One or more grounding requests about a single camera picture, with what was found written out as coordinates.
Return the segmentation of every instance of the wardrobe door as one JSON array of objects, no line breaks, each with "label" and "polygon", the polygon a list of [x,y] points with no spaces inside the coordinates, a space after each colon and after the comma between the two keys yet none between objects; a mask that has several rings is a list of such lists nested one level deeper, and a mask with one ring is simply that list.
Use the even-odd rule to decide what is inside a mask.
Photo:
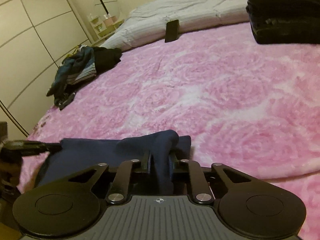
[{"label": "wardrobe door", "polygon": [[54,18],[58,15],[71,12],[67,0],[21,0],[34,26]]},{"label": "wardrobe door", "polygon": [[46,93],[51,87],[56,72],[57,66],[52,64],[8,108],[18,123],[29,133],[53,105],[53,97],[46,97]]},{"label": "wardrobe door", "polygon": [[0,46],[31,27],[20,0],[11,0],[0,5]]},{"label": "wardrobe door", "polygon": [[0,62],[0,100],[6,107],[53,63],[33,28],[0,48]]},{"label": "wardrobe door", "polygon": [[54,60],[88,39],[73,12],[60,15],[35,28]]}]

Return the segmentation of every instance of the blue cloth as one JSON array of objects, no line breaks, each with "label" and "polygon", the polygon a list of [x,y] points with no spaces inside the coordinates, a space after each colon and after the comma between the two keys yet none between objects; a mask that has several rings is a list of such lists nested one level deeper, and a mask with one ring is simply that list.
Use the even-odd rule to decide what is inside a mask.
[{"label": "blue cloth", "polygon": [[64,97],[64,90],[68,84],[74,85],[95,77],[97,72],[94,60],[93,48],[81,45],[75,54],[66,57],[61,63],[47,92],[47,97],[54,95],[54,104],[58,106]]},{"label": "blue cloth", "polygon": [[145,151],[153,157],[158,193],[171,195],[169,153],[174,150],[178,159],[190,158],[191,138],[173,131],[161,131],[122,140],[63,139],[62,150],[47,158],[41,167],[38,186],[90,168],[98,163],[117,167],[121,162],[142,159]]}]

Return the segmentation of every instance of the navy blue fabric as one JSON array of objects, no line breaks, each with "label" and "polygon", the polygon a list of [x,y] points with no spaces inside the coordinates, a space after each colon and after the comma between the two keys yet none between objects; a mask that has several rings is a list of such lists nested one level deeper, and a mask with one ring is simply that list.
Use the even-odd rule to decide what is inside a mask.
[{"label": "navy blue fabric", "polygon": [[319,17],[320,0],[248,0],[250,17]]},{"label": "navy blue fabric", "polygon": [[170,181],[169,153],[174,150],[178,159],[190,158],[191,138],[173,131],[161,131],[122,140],[63,139],[63,149],[50,155],[41,167],[38,186],[87,169],[98,163],[117,167],[121,162],[141,159],[149,151],[154,161],[156,181],[162,195],[173,192]]}]

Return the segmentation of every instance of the black lever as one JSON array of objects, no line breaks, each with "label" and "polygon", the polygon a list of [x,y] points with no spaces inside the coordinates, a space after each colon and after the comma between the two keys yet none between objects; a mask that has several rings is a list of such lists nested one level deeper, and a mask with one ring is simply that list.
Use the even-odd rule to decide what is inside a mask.
[{"label": "black lever", "polygon": [[141,161],[137,159],[124,161],[120,164],[106,197],[108,203],[120,204],[127,200],[132,168],[139,168],[140,166]]},{"label": "black lever", "polygon": [[200,164],[193,160],[180,160],[187,165],[191,185],[192,200],[199,204],[210,204],[214,198]]}]

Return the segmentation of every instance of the ribbed gray panel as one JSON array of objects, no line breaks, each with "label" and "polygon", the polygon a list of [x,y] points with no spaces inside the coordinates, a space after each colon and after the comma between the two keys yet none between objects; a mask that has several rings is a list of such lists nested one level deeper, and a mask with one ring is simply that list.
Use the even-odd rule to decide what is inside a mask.
[{"label": "ribbed gray panel", "polygon": [[[192,204],[187,196],[133,196],[109,207],[100,221],[69,240],[246,240],[226,228],[210,207]],[[32,240],[28,236],[21,240]],[[290,237],[286,240],[298,240]]]}]

